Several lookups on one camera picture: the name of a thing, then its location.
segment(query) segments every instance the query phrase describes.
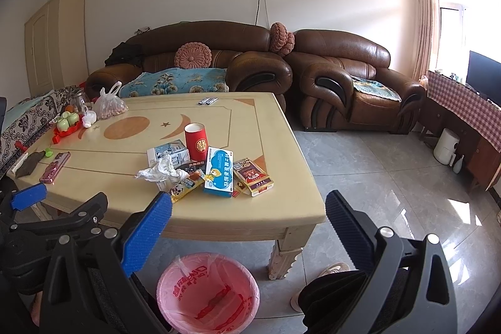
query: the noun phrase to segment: wooden coffee table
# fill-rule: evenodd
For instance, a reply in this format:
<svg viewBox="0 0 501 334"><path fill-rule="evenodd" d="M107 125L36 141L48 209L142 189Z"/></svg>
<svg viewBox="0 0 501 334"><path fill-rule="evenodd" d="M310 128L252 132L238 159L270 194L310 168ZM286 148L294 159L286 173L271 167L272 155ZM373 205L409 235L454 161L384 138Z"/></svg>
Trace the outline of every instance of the wooden coffee table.
<svg viewBox="0 0 501 334"><path fill-rule="evenodd" d="M137 180L148 167L146 150L181 139L190 122L205 125L209 144L249 157L275 181L270 191L254 198L239 194L222 198L189 193L175 203L162 236L206 241L274 240L270 279L284 278L306 245L315 225L325 221L325 207L296 138L273 94L217 94L212 105L198 105L209 94L158 95L128 98L126 113L67 136L52 145L52 130L29 152L52 146L71 157L52 185L45 204L71 212L99 192L108 197L102 223L120 227L143 211L158 193L155 183ZM20 189L39 182L52 158L44 158L30 176L16 179Z"/></svg>

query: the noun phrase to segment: red checkered tablecloth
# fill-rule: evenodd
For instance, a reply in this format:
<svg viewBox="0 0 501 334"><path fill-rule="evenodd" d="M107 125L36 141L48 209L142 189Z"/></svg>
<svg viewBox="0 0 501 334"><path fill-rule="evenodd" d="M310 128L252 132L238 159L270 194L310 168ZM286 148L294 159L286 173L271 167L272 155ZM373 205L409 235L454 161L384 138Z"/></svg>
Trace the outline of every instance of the red checkered tablecloth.
<svg viewBox="0 0 501 334"><path fill-rule="evenodd" d="M428 72L428 97L454 112L501 152L501 109L464 85Z"/></svg>

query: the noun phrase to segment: shoe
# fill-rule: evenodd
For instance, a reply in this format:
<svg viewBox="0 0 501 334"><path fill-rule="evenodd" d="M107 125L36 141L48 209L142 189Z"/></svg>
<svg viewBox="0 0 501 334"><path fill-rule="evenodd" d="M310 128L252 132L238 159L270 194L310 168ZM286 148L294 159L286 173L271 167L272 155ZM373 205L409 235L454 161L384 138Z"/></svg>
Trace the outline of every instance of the shoe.
<svg viewBox="0 0 501 334"><path fill-rule="evenodd" d="M348 272L349 270L350 267L346 263L338 262L324 269L322 273L318 275L318 277L329 275L331 273ZM298 313L302 313L302 310L299 307L299 303L297 303L297 299L299 298L299 293L301 293L301 290L291 297L291 307Z"/></svg>

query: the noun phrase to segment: pink phone case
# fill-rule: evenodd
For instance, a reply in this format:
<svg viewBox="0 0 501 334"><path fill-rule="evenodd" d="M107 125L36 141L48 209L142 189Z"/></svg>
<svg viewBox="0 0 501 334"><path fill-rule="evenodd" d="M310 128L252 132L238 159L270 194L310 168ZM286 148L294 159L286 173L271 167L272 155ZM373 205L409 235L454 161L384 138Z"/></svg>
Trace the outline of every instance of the pink phone case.
<svg viewBox="0 0 501 334"><path fill-rule="evenodd" d="M47 166L44 174L40 177L40 182L51 184L56 179L59 171L63 168L64 163L68 161L71 154L69 152L58 153L54 160Z"/></svg>

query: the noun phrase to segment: glass jar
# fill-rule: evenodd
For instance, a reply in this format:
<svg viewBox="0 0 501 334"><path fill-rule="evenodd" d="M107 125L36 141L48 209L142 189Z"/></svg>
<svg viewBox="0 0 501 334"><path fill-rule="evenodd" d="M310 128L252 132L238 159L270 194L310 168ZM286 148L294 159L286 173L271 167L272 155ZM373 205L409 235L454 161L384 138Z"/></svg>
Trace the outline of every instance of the glass jar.
<svg viewBox="0 0 501 334"><path fill-rule="evenodd" d="M89 97L87 97L83 88L76 89L71 94L71 105L73 106L74 111L79 114L84 113L84 105L86 105L88 109L91 109L91 102L89 101Z"/></svg>

